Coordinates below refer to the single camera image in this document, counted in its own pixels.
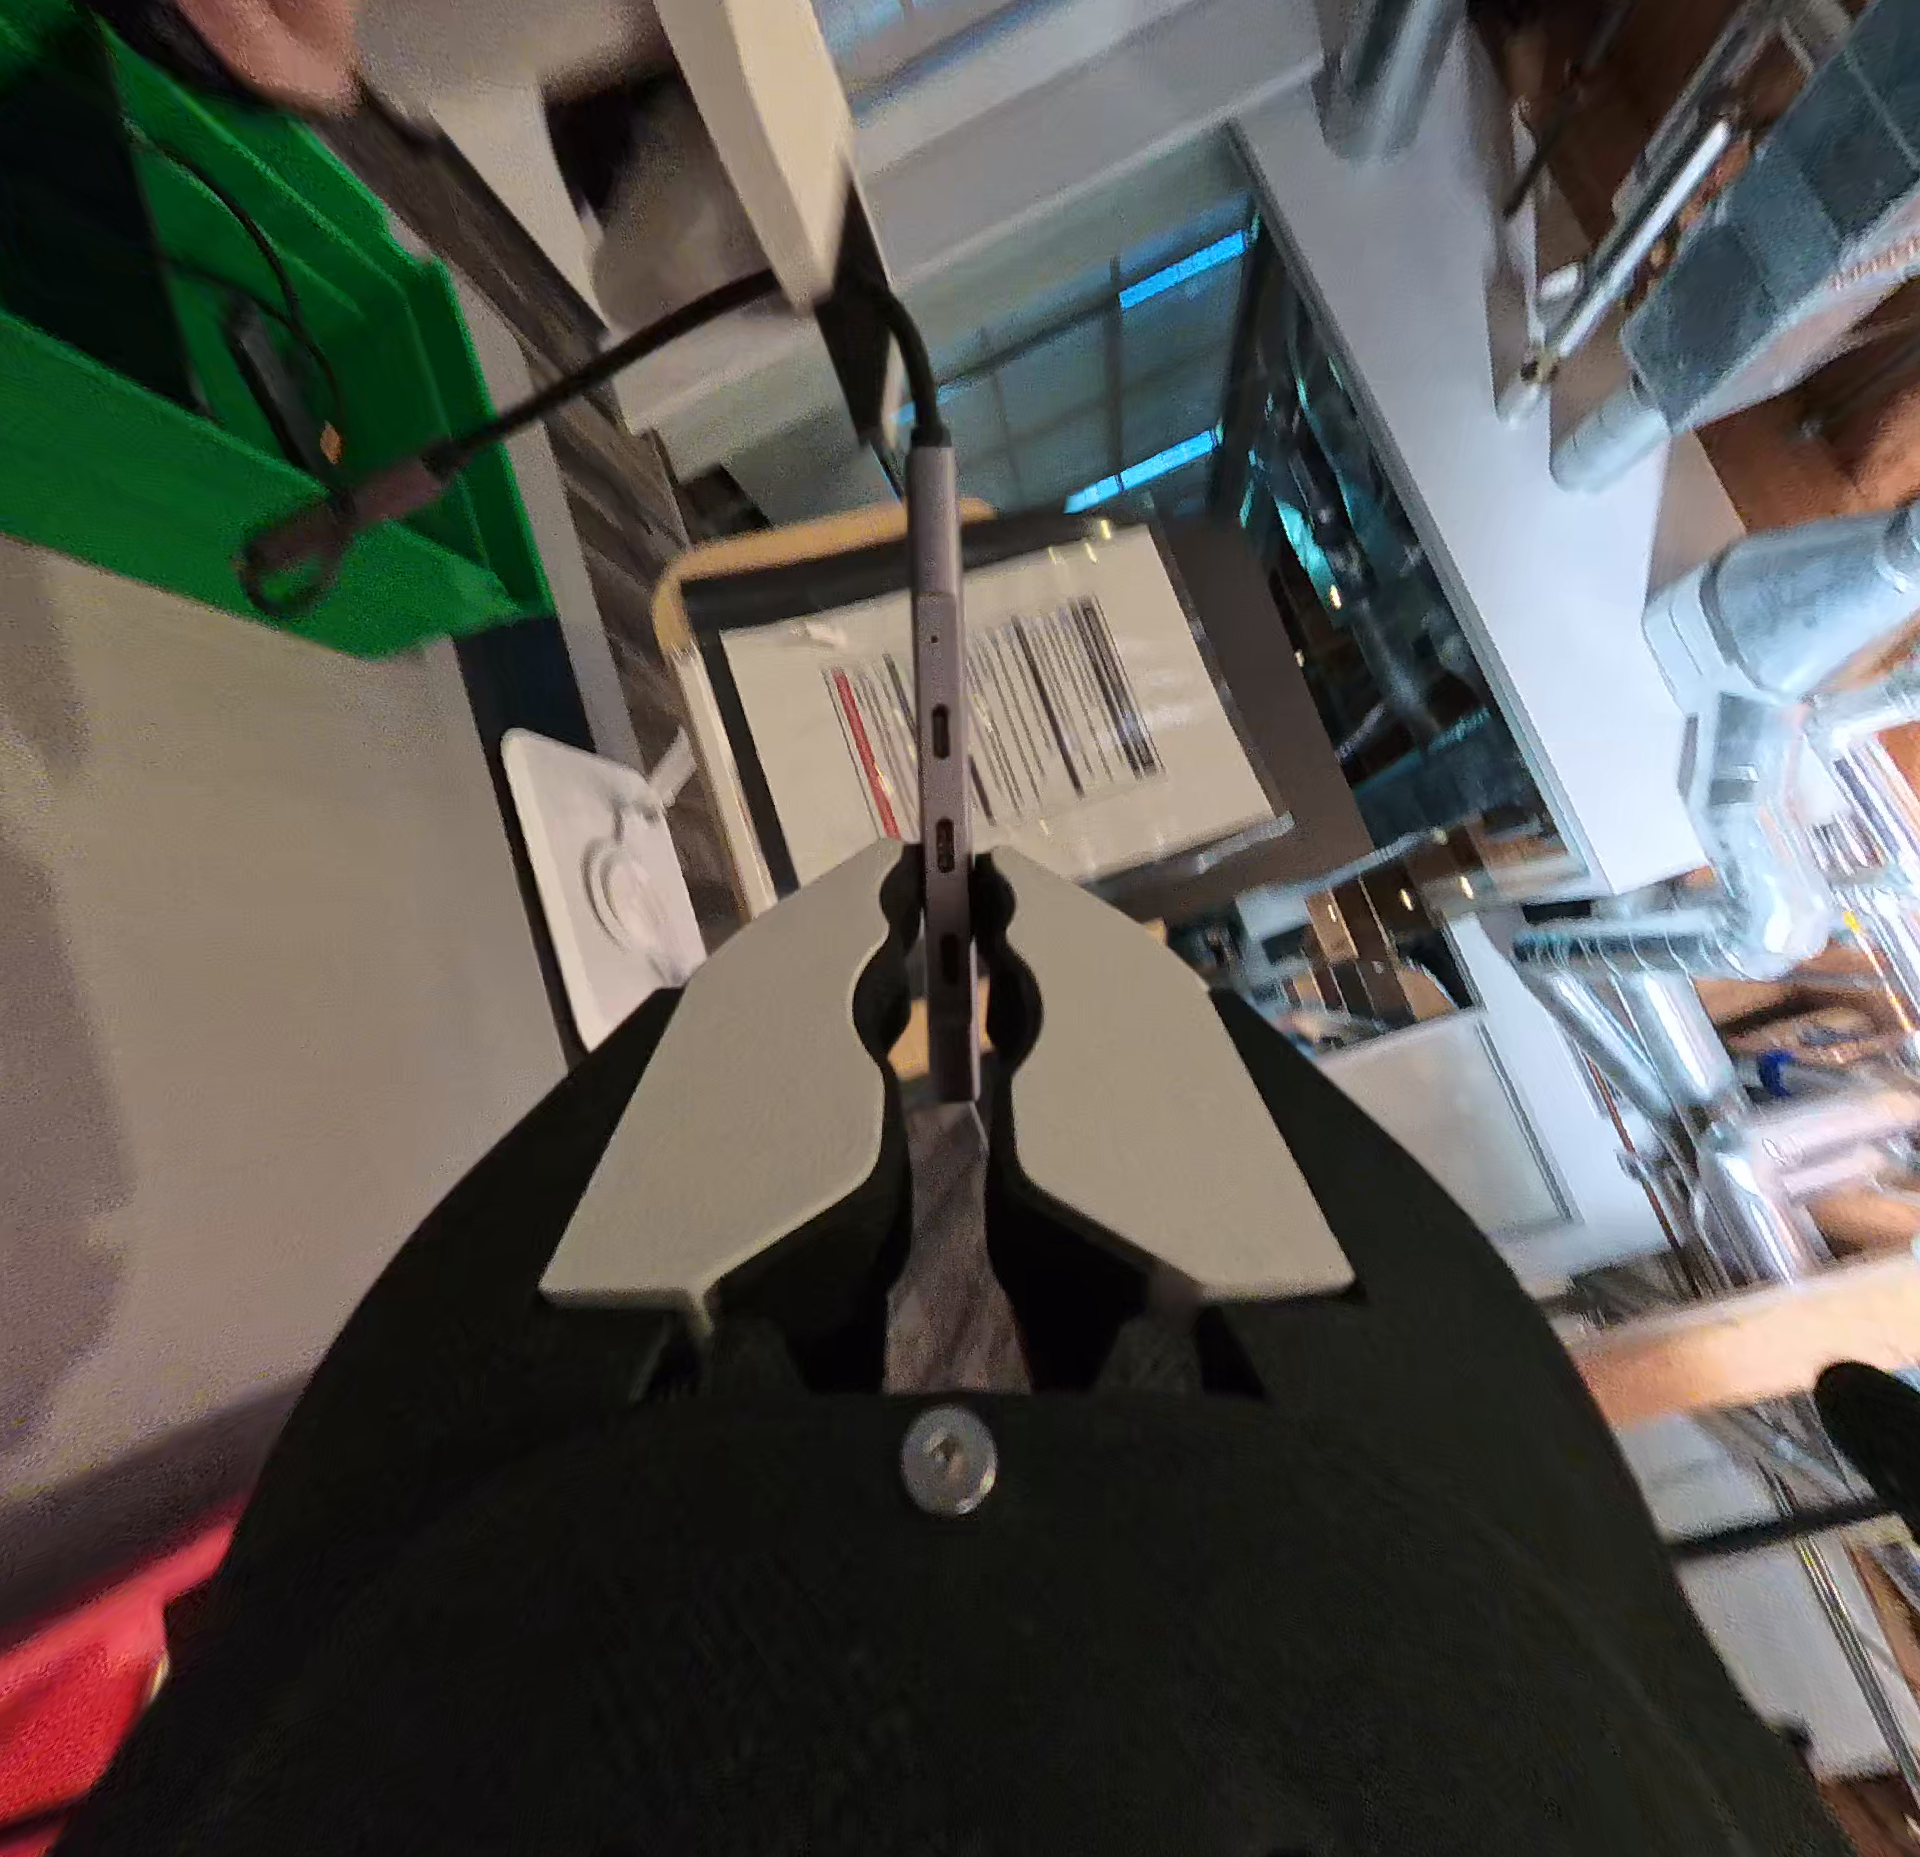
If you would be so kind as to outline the large silver duct cluster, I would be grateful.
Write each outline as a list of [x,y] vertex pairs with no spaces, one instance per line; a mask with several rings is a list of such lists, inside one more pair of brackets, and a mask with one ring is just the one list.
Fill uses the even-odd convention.
[[1815,702],[1916,623],[1916,503],[1745,534],[1646,606],[1686,718],[1677,788],[1714,875],[1629,952],[1652,974],[1773,979],[1837,919],[1803,788]]

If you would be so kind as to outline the black sign board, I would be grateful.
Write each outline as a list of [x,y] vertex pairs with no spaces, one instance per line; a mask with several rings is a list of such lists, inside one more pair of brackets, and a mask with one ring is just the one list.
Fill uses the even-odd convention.
[[[1373,852],[1357,793],[1348,785],[1333,738],[1296,665],[1267,575],[1239,534],[1217,524],[1153,527],[1171,575],[1185,586],[1200,638],[1211,648],[1235,700],[1255,760],[1267,770],[1292,824],[1281,835],[1255,841],[1210,867],[1173,862],[1125,872],[1098,886],[1101,896],[1138,922],[1167,926],[1196,922],[1264,885],[1300,885],[1309,891],[1339,885]],[[784,603],[849,603],[879,596],[900,584],[879,573],[853,576],[843,587]],[[718,680],[718,665],[699,645],[699,635],[732,623],[716,607],[694,606],[699,680]]]

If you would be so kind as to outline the thin metal pipe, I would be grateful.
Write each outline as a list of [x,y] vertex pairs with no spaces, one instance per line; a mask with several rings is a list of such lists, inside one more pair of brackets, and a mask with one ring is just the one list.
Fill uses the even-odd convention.
[[1706,191],[1744,132],[1744,101],[1714,93],[1664,125],[1622,182],[1614,216],[1580,260],[1538,278],[1530,347],[1499,393],[1496,414],[1523,419],[1547,401],[1553,379],[1643,276],[1679,216]]

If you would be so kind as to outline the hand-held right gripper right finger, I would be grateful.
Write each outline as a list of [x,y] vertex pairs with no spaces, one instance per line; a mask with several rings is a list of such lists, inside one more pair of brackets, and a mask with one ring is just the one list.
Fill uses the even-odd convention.
[[1020,1310],[1357,1285],[1206,984],[1016,849],[975,862],[1000,1065],[989,1237]]

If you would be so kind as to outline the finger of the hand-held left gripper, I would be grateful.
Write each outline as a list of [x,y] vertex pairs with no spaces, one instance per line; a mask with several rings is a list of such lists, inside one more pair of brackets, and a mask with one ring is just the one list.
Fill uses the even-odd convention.
[[813,0],[653,2],[781,295],[820,307],[855,198],[855,125]]
[[590,258],[612,334],[636,334],[735,286],[781,286],[714,144],[636,132]]

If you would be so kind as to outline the laminated printed sheet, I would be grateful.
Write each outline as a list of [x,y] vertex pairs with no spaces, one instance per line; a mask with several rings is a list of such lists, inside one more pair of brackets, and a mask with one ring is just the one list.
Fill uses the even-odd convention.
[[[1078,885],[1183,872],[1291,815],[1159,538],[1108,521],[1014,552],[968,534],[973,846]],[[696,653],[775,894],[919,843],[918,658],[900,544],[701,580]]]

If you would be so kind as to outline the red plastic bin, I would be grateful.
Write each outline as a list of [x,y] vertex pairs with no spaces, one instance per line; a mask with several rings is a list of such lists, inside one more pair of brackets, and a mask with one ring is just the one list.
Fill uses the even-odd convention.
[[5,1635],[3,1851],[50,1852],[170,1669],[176,1608],[213,1580],[244,1517],[220,1501],[158,1550]]

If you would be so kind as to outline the round spiral metal duct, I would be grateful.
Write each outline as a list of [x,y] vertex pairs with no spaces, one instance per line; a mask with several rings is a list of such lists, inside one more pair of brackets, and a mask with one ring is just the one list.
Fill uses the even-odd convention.
[[1330,150],[1379,165],[1414,145],[1470,0],[1342,0],[1320,118]]

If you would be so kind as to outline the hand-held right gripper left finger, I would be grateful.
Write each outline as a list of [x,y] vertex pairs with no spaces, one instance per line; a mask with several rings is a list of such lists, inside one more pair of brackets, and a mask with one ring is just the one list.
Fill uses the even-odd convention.
[[696,968],[547,1265],[548,1303],[710,1325],[727,1276],[873,1177],[884,1062],[855,985],[894,941],[884,894],[907,872],[878,841]]

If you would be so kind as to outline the person's left hand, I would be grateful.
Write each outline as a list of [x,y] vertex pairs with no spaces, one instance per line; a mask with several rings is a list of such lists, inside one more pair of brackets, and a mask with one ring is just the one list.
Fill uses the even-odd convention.
[[363,0],[173,2],[253,93],[304,114],[348,114],[358,106]]

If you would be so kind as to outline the green plastic bin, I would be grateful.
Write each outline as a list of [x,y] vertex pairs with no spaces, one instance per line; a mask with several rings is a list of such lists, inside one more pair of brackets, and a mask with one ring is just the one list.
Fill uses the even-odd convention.
[[553,616],[501,448],[250,587],[250,538],[493,414],[451,275],[71,0],[3,0],[3,69],[5,534],[361,657]]

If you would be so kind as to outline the grey usb hub with cable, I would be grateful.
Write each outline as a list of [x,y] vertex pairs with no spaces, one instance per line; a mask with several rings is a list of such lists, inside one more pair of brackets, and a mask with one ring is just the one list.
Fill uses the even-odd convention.
[[[372,524],[411,515],[435,500],[471,456],[541,425],[624,368],[656,354],[724,314],[760,305],[779,292],[772,272],[710,289],[674,314],[624,338],[592,365],[514,404],[498,418],[445,438],[413,459],[367,477],[327,501],[331,538],[348,544]],[[855,321],[878,327],[900,352],[916,404],[907,459],[911,614],[918,679],[918,788],[921,908],[929,939],[929,1074],[942,1100],[975,1100],[981,1086],[981,1013],[973,945],[970,702],[961,503],[957,458],[927,340],[890,286],[858,278]]]

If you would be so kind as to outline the silver laptop stand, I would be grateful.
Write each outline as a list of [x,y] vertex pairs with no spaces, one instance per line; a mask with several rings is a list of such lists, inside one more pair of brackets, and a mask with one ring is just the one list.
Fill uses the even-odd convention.
[[641,772],[514,728],[501,762],[566,1004],[598,1051],[707,957],[667,827],[694,749],[679,732],[656,770]]

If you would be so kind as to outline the rectangular metal duct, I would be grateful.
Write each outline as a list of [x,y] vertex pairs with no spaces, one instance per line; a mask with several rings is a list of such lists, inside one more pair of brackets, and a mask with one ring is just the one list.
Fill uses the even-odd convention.
[[1769,41],[1805,81],[1625,318],[1622,385],[1552,452],[1564,490],[1800,387],[1916,276],[1918,0],[1744,0],[1663,129]]

